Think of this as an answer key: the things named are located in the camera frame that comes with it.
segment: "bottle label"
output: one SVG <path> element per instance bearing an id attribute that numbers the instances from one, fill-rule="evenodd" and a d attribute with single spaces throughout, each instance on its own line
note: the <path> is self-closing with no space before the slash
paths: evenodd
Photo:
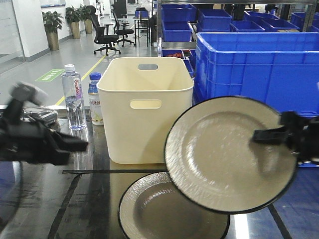
<path id="1" fill-rule="evenodd" d="M 91 94 L 89 95 L 89 100 L 90 100 L 92 123 L 97 125 L 102 125 L 103 119 L 102 119 L 102 110 L 101 110 L 99 95 Z"/>
<path id="2" fill-rule="evenodd" d="M 77 100 L 82 98 L 81 80 L 80 78 L 74 78 L 75 98 Z"/>

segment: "speckled plate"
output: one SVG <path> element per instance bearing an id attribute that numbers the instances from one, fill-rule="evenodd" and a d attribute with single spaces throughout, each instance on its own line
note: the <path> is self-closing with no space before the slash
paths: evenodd
<path id="1" fill-rule="evenodd" d="M 283 145 L 251 141 L 254 130 L 277 128 L 279 113 L 244 97 L 220 97 L 185 111 L 165 145 L 165 161 L 177 188 L 220 213 L 248 213 L 279 198 L 297 160 Z"/>
<path id="2" fill-rule="evenodd" d="M 221 239 L 229 215 L 200 207 L 184 197 L 166 172 L 147 175 L 124 193 L 119 221 L 130 239 Z"/>

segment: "office chair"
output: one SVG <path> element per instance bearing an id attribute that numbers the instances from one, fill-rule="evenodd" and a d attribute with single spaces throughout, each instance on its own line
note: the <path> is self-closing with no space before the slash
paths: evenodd
<path id="1" fill-rule="evenodd" d="M 115 47 L 112 47 L 112 43 L 116 42 L 119 39 L 119 36 L 116 34 L 109 35 L 109 26 L 112 26 L 113 24 L 105 24 L 105 26 L 100 26 L 98 17 L 97 15 L 95 15 L 95 7 L 90 5 L 88 6 L 88 8 L 91 10 L 90 17 L 92 20 L 93 27 L 95 29 L 94 42 L 99 45 L 105 45 L 100 49 L 95 50 L 93 53 L 96 54 L 97 51 L 106 50 L 106 55 L 108 56 L 108 50 L 113 50 L 115 52 L 118 51 L 120 54 L 120 50 L 116 49 Z"/>
<path id="2" fill-rule="evenodd" d="M 114 33 L 117 34 L 118 36 L 122 36 L 122 39 L 117 40 L 116 42 L 113 43 L 113 45 L 115 45 L 115 43 L 119 44 L 119 42 L 123 42 L 123 44 L 122 44 L 122 47 L 123 47 L 124 46 L 124 42 L 129 42 L 130 44 L 133 43 L 133 45 L 136 46 L 134 42 L 124 38 L 124 36 L 125 37 L 129 37 L 128 34 L 133 34 L 134 31 L 132 29 L 125 29 L 126 26 L 129 24 L 128 22 L 122 22 L 120 24 L 120 22 L 118 20 L 118 16 L 116 15 L 116 11 L 115 11 L 114 5 L 112 4 L 111 6 L 113 7 L 113 9 L 111 11 L 113 13 L 113 17 L 114 17 L 114 20 L 115 20 Z"/>

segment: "plant pot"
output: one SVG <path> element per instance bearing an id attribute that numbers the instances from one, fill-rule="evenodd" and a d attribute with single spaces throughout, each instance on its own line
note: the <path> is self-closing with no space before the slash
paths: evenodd
<path id="1" fill-rule="evenodd" d="M 57 32 L 46 32 L 46 38 L 48 39 L 49 48 L 51 51 L 56 51 L 60 49 Z"/>
<path id="2" fill-rule="evenodd" d="M 92 21 L 90 19 L 84 20 L 84 27 L 86 34 L 92 33 Z"/>
<path id="3" fill-rule="evenodd" d="M 71 23 L 71 32 L 73 39 L 80 39 L 80 27 L 78 22 Z"/>

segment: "table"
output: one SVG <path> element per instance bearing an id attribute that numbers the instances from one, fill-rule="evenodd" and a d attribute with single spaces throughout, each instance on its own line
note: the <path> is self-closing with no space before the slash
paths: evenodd
<path id="1" fill-rule="evenodd" d="M 133 17 L 134 20 L 134 32 L 135 32 L 135 45 L 136 45 L 136 38 L 140 42 L 140 30 L 146 30 L 146 37 L 147 37 L 147 47 L 149 46 L 149 41 L 151 40 L 151 28 L 149 25 L 149 18 L 148 17 Z"/>
<path id="2" fill-rule="evenodd" d="M 112 162 L 104 127 L 92 125 L 86 113 L 87 129 L 75 134 L 89 141 L 87 152 L 73 153 L 66 166 L 22 163 L 21 186 L 11 192 L 15 197 L 0 197 L 3 212 L 16 210 L 0 223 L 0 239 L 126 239 L 118 222 L 122 194 L 139 178 L 165 171 L 165 165 Z M 59 111 L 59 118 L 60 130 L 70 133 L 66 112 Z M 291 187 L 274 204 L 231 216 L 226 239 L 317 239 L 318 192 L 319 169 L 299 168 Z"/>

